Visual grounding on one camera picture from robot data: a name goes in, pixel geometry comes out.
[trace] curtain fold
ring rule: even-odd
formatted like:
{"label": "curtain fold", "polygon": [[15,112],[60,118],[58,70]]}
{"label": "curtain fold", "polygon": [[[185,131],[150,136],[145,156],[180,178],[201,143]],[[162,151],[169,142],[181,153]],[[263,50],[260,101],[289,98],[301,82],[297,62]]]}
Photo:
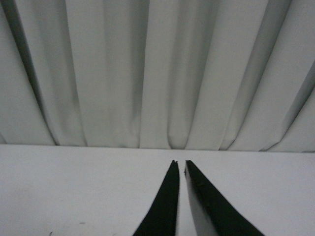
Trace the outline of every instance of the curtain fold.
{"label": "curtain fold", "polygon": [[314,1],[292,2],[240,133],[229,150],[267,150],[281,141],[294,121],[315,79],[308,76],[315,60],[314,10]]}
{"label": "curtain fold", "polygon": [[0,143],[315,151],[313,0],[1,2]]}
{"label": "curtain fold", "polygon": [[0,30],[0,142],[54,145],[2,8]]}

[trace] gray curtain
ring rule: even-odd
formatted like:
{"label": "gray curtain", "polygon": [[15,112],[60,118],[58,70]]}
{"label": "gray curtain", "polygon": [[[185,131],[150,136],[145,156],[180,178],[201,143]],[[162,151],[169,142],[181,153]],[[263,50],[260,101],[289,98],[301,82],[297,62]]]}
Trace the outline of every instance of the gray curtain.
{"label": "gray curtain", "polygon": [[315,151],[313,0],[8,0],[0,143]]}

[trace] black tip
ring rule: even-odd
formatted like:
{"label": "black tip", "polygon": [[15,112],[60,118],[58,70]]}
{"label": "black tip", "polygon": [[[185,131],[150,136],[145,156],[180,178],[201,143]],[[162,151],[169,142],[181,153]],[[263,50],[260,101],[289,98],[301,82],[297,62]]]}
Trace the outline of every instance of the black tip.
{"label": "black tip", "polygon": [[225,199],[192,161],[186,161],[186,172],[190,208],[197,233],[212,230],[220,236],[263,236]]}
{"label": "black tip", "polygon": [[133,236],[174,236],[178,196],[179,170],[173,160],[149,212]]}

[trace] white surface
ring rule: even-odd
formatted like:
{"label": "white surface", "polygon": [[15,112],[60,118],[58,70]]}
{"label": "white surface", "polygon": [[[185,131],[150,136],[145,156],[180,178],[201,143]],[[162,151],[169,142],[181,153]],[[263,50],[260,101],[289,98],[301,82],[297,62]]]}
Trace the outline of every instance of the white surface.
{"label": "white surface", "polygon": [[315,151],[314,0],[14,2],[43,114],[1,11],[0,143]]}
{"label": "white surface", "polygon": [[173,159],[179,235],[195,235],[188,159],[267,236],[314,235],[315,154],[14,145],[0,146],[0,235],[132,235]]}

